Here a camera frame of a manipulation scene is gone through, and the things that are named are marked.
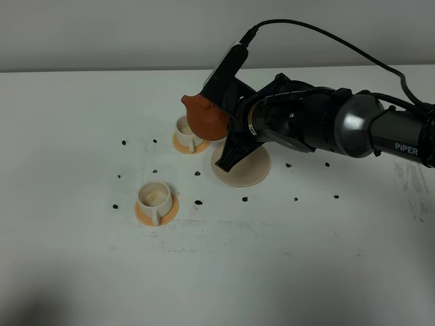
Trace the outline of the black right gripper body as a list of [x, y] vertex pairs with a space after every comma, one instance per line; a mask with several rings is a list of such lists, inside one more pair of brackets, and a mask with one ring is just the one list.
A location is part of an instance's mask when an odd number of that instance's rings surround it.
[[212, 79], [201, 95], [228, 115], [225, 148], [229, 151], [272, 142], [310, 153], [315, 148], [306, 144], [296, 123], [304, 101], [314, 92], [314, 86], [280, 73], [258, 91], [235, 77], [224, 84]]

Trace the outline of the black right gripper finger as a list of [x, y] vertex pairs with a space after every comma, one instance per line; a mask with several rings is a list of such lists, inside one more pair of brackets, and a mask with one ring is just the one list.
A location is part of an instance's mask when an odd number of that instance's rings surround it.
[[228, 173], [236, 164], [263, 144], [252, 135], [230, 131], [226, 137], [222, 154], [215, 165]]

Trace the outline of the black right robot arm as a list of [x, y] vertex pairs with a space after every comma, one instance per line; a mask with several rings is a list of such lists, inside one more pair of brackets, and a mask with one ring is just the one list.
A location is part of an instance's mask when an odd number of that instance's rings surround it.
[[417, 113], [392, 96], [315, 87], [282, 73], [259, 91], [235, 77], [225, 82], [213, 77], [201, 96], [229, 117], [216, 162], [225, 172], [267, 142], [352, 158], [385, 152], [434, 167], [434, 110]]

